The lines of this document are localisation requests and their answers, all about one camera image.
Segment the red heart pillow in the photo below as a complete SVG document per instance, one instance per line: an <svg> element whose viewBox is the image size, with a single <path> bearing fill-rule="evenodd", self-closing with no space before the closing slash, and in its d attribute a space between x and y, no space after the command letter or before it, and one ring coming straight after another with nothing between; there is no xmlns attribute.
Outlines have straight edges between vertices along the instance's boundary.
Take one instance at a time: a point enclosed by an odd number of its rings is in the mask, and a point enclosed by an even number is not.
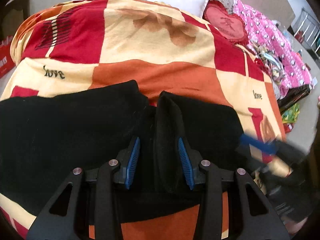
<svg viewBox="0 0 320 240"><path fill-rule="evenodd" d="M246 46L249 43L248 33L243 20L236 14L228 14L219 1L212 0L204 10L204 19L216 27L222 36L232 43Z"/></svg>

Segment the wall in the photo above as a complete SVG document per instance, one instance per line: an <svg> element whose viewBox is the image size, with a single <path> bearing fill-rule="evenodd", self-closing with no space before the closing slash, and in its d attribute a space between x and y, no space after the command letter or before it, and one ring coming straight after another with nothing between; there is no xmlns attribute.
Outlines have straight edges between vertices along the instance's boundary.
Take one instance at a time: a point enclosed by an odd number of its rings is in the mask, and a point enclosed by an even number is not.
<svg viewBox="0 0 320 240"><path fill-rule="evenodd" d="M291 7L292 7L292 9L294 11L294 14L296 15L295 19L291 23L292 27L299 20L299 16L301 14L302 8L305 8L306 11L308 11L310 13L310 15L312 15L315 19L317 18L316 14L311 9L311 7L308 4L307 0L288 0L288 2L290 3L290 5L291 5Z"/></svg>

